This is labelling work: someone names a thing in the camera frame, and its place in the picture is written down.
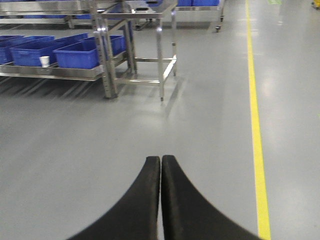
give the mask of stainless steel table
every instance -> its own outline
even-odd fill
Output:
[[[108,29],[108,23],[106,21],[101,21],[102,19],[122,19],[123,21],[131,21],[134,19],[155,19],[156,23],[156,49],[157,58],[141,58],[136,57],[135,45],[133,37],[127,37],[126,43],[128,47],[128,66],[130,71],[125,72],[120,77],[116,76],[116,70],[113,65],[113,61],[108,61],[109,70],[111,71],[111,76],[113,76],[113,86],[115,84],[135,84],[135,85],[149,85],[159,87],[159,96],[161,101],[164,100],[165,90],[164,85],[168,76],[171,72],[176,75],[177,72],[177,43],[176,43],[176,5],[177,0],[158,0],[157,3],[148,4],[148,2],[143,0],[127,0],[121,3],[117,3],[109,9],[103,11],[101,14],[97,14],[97,22],[103,23],[98,27],[98,31],[105,31],[105,34],[110,37],[110,33],[113,30],[118,29],[117,26]],[[172,24],[172,57],[163,57],[163,18],[165,15],[171,13],[171,24]],[[111,49],[111,41],[108,42],[108,49]],[[108,59],[112,59],[112,52],[108,51]],[[157,79],[138,79],[137,78],[137,62],[151,62],[157,63]],[[117,89],[114,89],[114,96],[117,95]]]

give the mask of yellow floor line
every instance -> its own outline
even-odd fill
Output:
[[[268,210],[268,197],[264,169],[264,156],[260,131],[259,109],[256,89],[255,62],[252,47],[251,19],[249,12],[249,0],[245,0],[245,12],[247,23],[247,50],[248,71],[250,87],[250,108],[252,125],[252,143],[254,158],[255,194],[258,220],[258,235],[264,240],[271,240],[270,220]]]

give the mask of metal shelf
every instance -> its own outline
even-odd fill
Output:
[[[177,11],[219,11],[221,6],[177,6]]]
[[[219,17],[217,21],[217,25],[215,26],[215,30],[218,33],[221,30],[222,22],[224,21],[224,7],[225,0],[220,0],[218,6],[177,6],[176,10],[179,12],[183,11],[219,11]]]
[[[0,24],[68,24],[65,18],[0,18]]]
[[[20,15],[81,15],[91,14],[92,19],[3,19],[5,23],[59,23],[68,22],[73,26],[73,21],[87,25],[92,23],[97,43],[100,65],[93,69],[59,68],[57,65],[50,67],[15,66],[13,63],[0,65],[0,76],[29,77],[46,79],[65,79],[80,81],[96,81],[102,78],[105,96],[114,98],[118,95],[116,84],[142,84],[159,86],[160,99],[164,100],[164,84],[171,72],[176,74],[177,47],[176,47],[176,10],[177,0],[163,0],[156,7],[147,10],[137,10],[146,7],[143,0],[66,0],[66,1],[28,1],[4,2],[0,4],[0,16]],[[163,58],[162,50],[162,18],[171,13],[172,21],[172,57]],[[134,36],[131,32],[132,19],[156,19],[156,45],[157,58],[136,58]],[[116,30],[124,32],[127,51],[113,56],[110,34]],[[115,67],[127,61],[127,76],[117,77]],[[157,80],[136,79],[137,62],[154,62],[158,65]]]
[[[113,59],[114,65],[118,66],[125,62],[127,53],[122,52]],[[15,66],[12,62],[0,65],[0,76],[24,77],[24,78],[45,78],[64,79],[80,81],[96,81],[101,78],[103,66],[99,65],[92,69],[82,68],[60,68],[55,63],[50,67],[40,66]]]
[[[99,9],[107,9],[115,1],[97,1]],[[89,13],[88,0],[2,2],[0,16],[9,15],[79,15]]]

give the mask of metal table leg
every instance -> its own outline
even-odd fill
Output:
[[[171,10],[171,24],[172,24],[172,56],[177,59],[177,19],[176,19],[176,8]],[[177,62],[173,66],[173,75],[177,75]]]
[[[157,61],[158,61],[158,79],[160,87],[160,100],[163,102],[165,96],[165,80],[164,80],[164,60],[162,53],[162,19],[157,18],[156,24],[156,49],[157,49]]]
[[[126,47],[128,49],[128,68],[132,72],[132,70],[136,70],[135,68],[135,52],[133,51],[132,46],[132,39],[130,36],[130,29],[129,29],[129,21],[126,20],[126,24],[124,25],[124,36],[126,41]]]

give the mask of blue plastic crate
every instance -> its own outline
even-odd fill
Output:
[[[98,51],[87,42],[78,42],[53,51],[60,68],[92,69],[99,65]]]
[[[66,37],[62,37],[62,38],[58,38],[56,40],[54,40],[57,43],[62,43],[63,46],[68,46],[71,44],[75,44],[78,43],[79,40],[81,39],[86,39],[88,37],[88,33],[81,33],[81,34],[77,34],[77,35],[72,35],[72,36],[66,36]]]
[[[192,6],[192,0],[179,0],[177,7],[190,7]]]
[[[26,36],[26,37],[9,40],[8,42],[13,43],[13,45],[18,45],[18,44],[31,42],[31,41],[49,42],[49,41],[53,41],[54,39],[55,39],[55,36]]]
[[[24,19],[43,19],[45,15],[24,15]]]
[[[24,37],[23,35],[2,35],[0,36],[0,42],[12,40],[12,39],[19,39],[23,37]]]
[[[63,19],[67,15],[44,15],[46,19]]]
[[[41,67],[40,57],[49,56],[50,64],[57,62],[54,50],[64,44],[55,41],[24,43],[10,48],[14,65]]]
[[[13,56],[10,48],[17,47],[20,44],[27,42],[48,42],[55,39],[54,36],[27,36],[21,37],[13,40],[0,42],[0,64],[6,64],[13,61]]]
[[[204,7],[204,6],[218,6],[220,0],[193,0],[192,6]]]
[[[91,14],[75,15],[76,19],[91,19]]]
[[[118,55],[127,49],[126,39],[122,35],[111,35],[111,46],[113,55]],[[94,37],[89,37],[81,39],[81,42],[90,42],[91,45],[96,46],[96,41]]]
[[[10,48],[12,48],[14,44],[10,41],[2,41],[0,42],[0,64],[6,64],[13,61]]]

